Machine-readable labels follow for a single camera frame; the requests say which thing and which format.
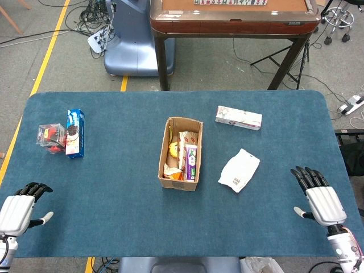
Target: clear plastic container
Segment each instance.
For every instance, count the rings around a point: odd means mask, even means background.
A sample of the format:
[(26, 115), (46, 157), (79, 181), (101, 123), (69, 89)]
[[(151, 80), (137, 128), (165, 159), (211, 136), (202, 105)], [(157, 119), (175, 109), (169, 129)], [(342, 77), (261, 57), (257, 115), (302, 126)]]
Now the clear plastic container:
[(60, 124), (39, 125), (36, 144), (47, 148), (52, 154), (65, 152), (66, 134)]

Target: chair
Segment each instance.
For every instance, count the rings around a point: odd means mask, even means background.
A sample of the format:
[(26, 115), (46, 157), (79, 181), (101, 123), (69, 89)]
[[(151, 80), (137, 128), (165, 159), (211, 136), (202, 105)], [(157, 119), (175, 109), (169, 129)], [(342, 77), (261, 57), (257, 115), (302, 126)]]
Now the chair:
[[(31, 9), (31, 6), (29, 6), (28, 3), (26, 3), (24, 0), (18, 0), (18, 2), (26, 7), (27, 9)], [(0, 12), (5, 16), (5, 18), (9, 21), (9, 23), (16, 29), (16, 31), (19, 33), (19, 34), (23, 34), (23, 31), (20, 30), (20, 28), (18, 27), (18, 25), (15, 23), (14, 20), (12, 20), (12, 18), (9, 16), (8, 13), (6, 13), (6, 11), (3, 9), (2, 6), (0, 6)]]
[(344, 0), (346, 3), (343, 7), (332, 7), (327, 9), (325, 16), (322, 17), (321, 23), (326, 22), (333, 26), (329, 36), (326, 37), (324, 43), (329, 45), (332, 43), (332, 34), (337, 28), (348, 28), (347, 32), (342, 37), (342, 41), (346, 43), (350, 40), (349, 32), (351, 31), (351, 26), (354, 24), (354, 15), (348, 10), (349, 5), (356, 5), (361, 13), (364, 10), (361, 9), (361, 5), (364, 5), (364, 0)]

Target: blue tablecloth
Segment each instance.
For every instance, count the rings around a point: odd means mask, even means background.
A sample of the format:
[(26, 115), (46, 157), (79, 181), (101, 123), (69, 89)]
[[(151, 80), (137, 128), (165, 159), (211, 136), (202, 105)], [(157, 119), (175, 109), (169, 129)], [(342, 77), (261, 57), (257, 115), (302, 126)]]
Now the blue tablecloth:
[[(214, 121), (218, 105), (263, 114), (252, 131)], [(38, 125), (85, 113), (85, 157), (49, 154)], [(195, 192), (157, 178), (164, 125), (204, 122)], [(236, 194), (217, 182), (240, 148), (261, 160)], [(44, 93), (32, 96), (0, 191), (0, 202), (31, 181), (46, 183), (34, 217), (50, 222), (19, 238), (19, 257), (333, 255), (326, 230), (298, 217), (308, 203), (290, 169), (320, 170), (364, 245), (363, 227), (324, 97), (315, 91)]]

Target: metal stool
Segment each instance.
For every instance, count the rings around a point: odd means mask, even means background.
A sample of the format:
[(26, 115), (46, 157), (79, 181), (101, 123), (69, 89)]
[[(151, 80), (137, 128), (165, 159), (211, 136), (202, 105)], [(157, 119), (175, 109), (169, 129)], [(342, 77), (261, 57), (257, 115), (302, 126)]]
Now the metal stool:
[(351, 31), (351, 26), (354, 24), (354, 15), (348, 10), (349, 5), (357, 5), (361, 13), (364, 10), (361, 9), (360, 5), (364, 5), (364, 0), (345, 0), (345, 5), (343, 7), (332, 7), (327, 9), (325, 16), (322, 17), (321, 23), (326, 22), (333, 26), (329, 36), (326, 37), (324, 43), (326, 45), (332, 43), (332, 33), (335, 32), (337, 28), (348, 28), (347, 32), (342, 37), (342, 41), (346, 43), (350, 40), (349, 32)]

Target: table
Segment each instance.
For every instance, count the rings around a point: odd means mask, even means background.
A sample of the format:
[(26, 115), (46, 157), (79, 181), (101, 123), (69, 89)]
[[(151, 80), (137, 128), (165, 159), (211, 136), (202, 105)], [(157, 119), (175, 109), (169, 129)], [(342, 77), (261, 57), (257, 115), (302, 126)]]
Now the table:
[[(263, 114), (261, 130), (215, 122), (218, 105)], [(38, 125), (65, 124), (67, 109), (78, 107), (85, 113), (84, 158), (35, 144)], [(157, 178), (164, 125), (173, 116), (204, 122), (195, 192), (164, 189)], [(217, 180), (240, 148), (261, 163), (236, 194)], [(54, 190), (33, 215), (52, 210), (53, 218), (19, 238), (18, 257), (333, 255), (327, 231), (293, 211), (309, 208), (289, 171), (295, 165), (326, 176), (364, 245), (325, 99), (307, 90), (36, 94), (23, 114), (0, 204), (31, 181)]]
[(265, 6), (152, 0), (150, 17), (162, 90), (169, 90), (164, 41), (171, 37), (289, 39), (292, 47), (268, 87), (277, 89), (321, 19), (315, 0), (268, 0)]

